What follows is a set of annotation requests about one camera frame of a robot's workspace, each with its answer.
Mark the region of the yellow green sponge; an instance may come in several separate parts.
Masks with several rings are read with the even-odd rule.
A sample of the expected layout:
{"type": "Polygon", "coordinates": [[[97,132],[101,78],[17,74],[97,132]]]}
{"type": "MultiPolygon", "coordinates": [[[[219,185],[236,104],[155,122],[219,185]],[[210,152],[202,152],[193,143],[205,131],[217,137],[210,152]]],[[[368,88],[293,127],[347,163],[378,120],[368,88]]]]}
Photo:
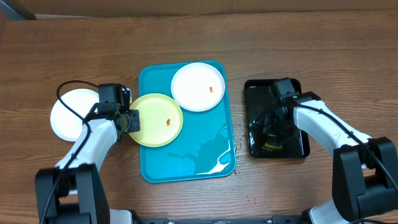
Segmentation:
{"type": "Polygon", "coordinates": [[[266,143],[263,145],[263,148],[264,148],[264,149],[267,149],[267,150],[271,150],[271,151],[276,151],[276,150],[281,150],[281,149],[283,149],[283,145],[280,145],[280,144],[271,144],[271,143],[269,143],[269,142],[266,142],[266,143]]]}

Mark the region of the yellow plate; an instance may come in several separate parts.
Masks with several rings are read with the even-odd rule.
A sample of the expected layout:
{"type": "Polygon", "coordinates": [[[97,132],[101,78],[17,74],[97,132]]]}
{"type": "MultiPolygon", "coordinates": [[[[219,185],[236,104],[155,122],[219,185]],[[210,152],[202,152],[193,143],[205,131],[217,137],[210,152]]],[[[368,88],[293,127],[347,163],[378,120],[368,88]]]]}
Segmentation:
{"type": "Polygon", "coordinates": [[[140,131],[129,134],[140,145],[164,146],[172,142],[182,130],[182,109],[167,95],[143,95],[132,103],[130,109],[139,112],[140,131]]]}

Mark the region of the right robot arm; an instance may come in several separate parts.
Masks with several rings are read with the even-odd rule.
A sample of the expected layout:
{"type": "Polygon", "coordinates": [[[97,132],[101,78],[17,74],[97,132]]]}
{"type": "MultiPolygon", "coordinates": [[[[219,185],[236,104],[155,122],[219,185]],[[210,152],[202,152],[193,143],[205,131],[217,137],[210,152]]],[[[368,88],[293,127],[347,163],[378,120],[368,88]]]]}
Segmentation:
{"type": "Polygon", "coordinates": [[[397,151],[390,139],[357,131],[293,78],[249,80],[244,94],[252,157],[304,158],[313,138],[333,159],[332,198],[273,223],[373,223],[397,209],[397,151]]]}

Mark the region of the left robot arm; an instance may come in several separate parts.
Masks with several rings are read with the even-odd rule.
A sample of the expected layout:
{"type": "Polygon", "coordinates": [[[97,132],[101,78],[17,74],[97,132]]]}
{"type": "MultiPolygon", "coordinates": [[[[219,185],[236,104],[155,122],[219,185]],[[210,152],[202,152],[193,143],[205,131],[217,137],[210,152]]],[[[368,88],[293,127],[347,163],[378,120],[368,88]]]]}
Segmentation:
{"type": "Polygon", "coordinates": [[[40,224],[140,223],[134,210],[111,209],[100,169],[123,134],[140,130],[139,112],[130,109],[132,91],[119,83],[97,85],[99,101],[86,116],[78,115],[82,132],[54,168],[35,176],[40,224]]]}

